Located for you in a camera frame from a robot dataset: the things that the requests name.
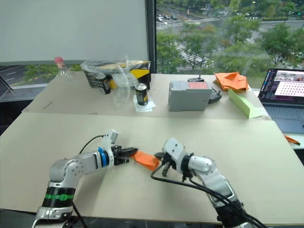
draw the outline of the white table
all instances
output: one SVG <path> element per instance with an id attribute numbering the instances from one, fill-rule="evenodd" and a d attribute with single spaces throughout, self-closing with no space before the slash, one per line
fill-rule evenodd
<path id="1" fill-rule="evenodd" d="M 109 128 L 120 132 L 117 144 L 151 154 L 174 136 L 188 152 L 214 158 L 249 214 L 267 224 L 304 224 L 304 167 L 275 122 L 265 120 L 22 113 L 0 137 L 0 207 L 36 212 L 52 163 Z M 84 216 L 217 221 L 205 193 L 151 180 L 150 173 L 131 161 L 87 175 L 75 204 Z M 181 180 L 174 170 L 169 177 Z"/>
<path id="2" fill-rule="evenodd" d="M 185 80 L 194 75 L 161 75 L 152 74 L 151 90 L 149 91 L 156 108 L 153 112 L 137 113 L 133 104 L 134 91 L 131 91 L 129 102 L 124 107 L 115 108 L 115 90 L 108 95 L 102 95 L 97 88 L 91 88 L 85 74 L 73 72 L 75 80 L 66 82 L 56 77 L 35 100 L 24 109 L 24 112 L 62 113 L 62 114 L 102 114 L 118 116 L 145 117 L 178 117 L 178 118 L 207 118 L 207 119 L 247 119 L 239 108 L 229 100 L 227 91 L 222 91 L 223 97 L 216 103 L 209 104 L 205 111 L 168 111 L 169 83 L 172 80 Z M 213 83 L 215 76 L 203 75 L 206 81 L 219 90 Z M 242 93 L 255 107 L 264 109 L 253 91 Z M 270 119 L 268 114 L 256 119 Z"/>
<path id="3" fill-rule="evenodd" d="M 260 93 L 260 91 L 253 91 L 253 93 L 258 97 L 258 94 Z M 297 145 L 297 144 L 294 144 L 294 143 L 290 143 L 290 146 L 294 150 L 302 150 L 302 149 L 304 149 L 304 134 L 286 133 L 286 135 L 288 135 L 289 137 L 297 140 L 300 143 L 300 145 Z"/>

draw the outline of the plastic bottle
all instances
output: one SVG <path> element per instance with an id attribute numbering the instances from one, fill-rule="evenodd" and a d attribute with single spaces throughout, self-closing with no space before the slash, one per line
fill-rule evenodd
<path id="1" fill-rule="evenodd" d="M 59 69 L 58 75 L 61 79 L 66 81 L 72 81 L 73 76 L 71 75 L 71 71 L 67 69 L 66 65 L 64 64 L 62 57 L 56 57 L 54 59 L 54 62 L 57 64 L 57 67 Z"/>

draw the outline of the green folded paper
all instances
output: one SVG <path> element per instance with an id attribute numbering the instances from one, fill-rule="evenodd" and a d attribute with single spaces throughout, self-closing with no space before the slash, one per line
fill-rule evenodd
<path id="1" fill-rule="evenodd" d="M 244 97 L 237 95 L 233 90 L 228 90 L 229 98 L 247 116 L 255 118 L 262 116 L 261 113 Z"/>

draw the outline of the laptop screen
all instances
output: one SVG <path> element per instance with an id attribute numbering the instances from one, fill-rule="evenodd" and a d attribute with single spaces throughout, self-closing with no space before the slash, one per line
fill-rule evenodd
<path id="1" fill-rule="evenodd" d="M 262 103 L 304 105 L 304 71 L 269 69 L 258 98 Z"/>

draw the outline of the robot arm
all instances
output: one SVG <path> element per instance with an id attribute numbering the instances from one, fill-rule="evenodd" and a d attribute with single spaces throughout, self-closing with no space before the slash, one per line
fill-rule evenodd
<path id="1" fill-rule="evenodd" d="M 59 160 L 52 165 L 47 192 L 32 228 L 70 227 L 67 220 L 72 215 L 74 193 L 80 178 L 107 166 L 127 163 L 128 157 L 137 151 L 113 145 L 117 137 L 118 132 L 109 130 L 97 151 Z"/>
<path id="2" fill-rule="evenodd" d="M 248 219 L 244 214 L 240 213 L 245 213 L 243 204 L 238 200 L 230 183 L 218 171 L 216 163 L 212 158 L 206 156 L 198 157 L 186 153 L 183 145 L 175 138 L 168 139 L 163 146 L 162 151 L 162 163 L 165 165 L 165 168 L 162 171 L 163 176 L 166 176 L 168 169 L 172 167 L 183 175 L 183 181 L 188 177 L 190 178 L 190 181 L 194 183 L 191 178 L 193 176 L 198 177 L 202 181 L 203 187 L 220 193 L 232 202 L 233 205 L 231 205 L 231 203 L 230 205 L 227 205 L 227 203 L 225 204 L 218 198 L 208 194 L 212 206 L 218 213 L 218 220 L 223 223 L 224 227 L 255 227 L 248 222 Z M 234 210 L 232 206 L 236 206 L 238 211 Z"/>

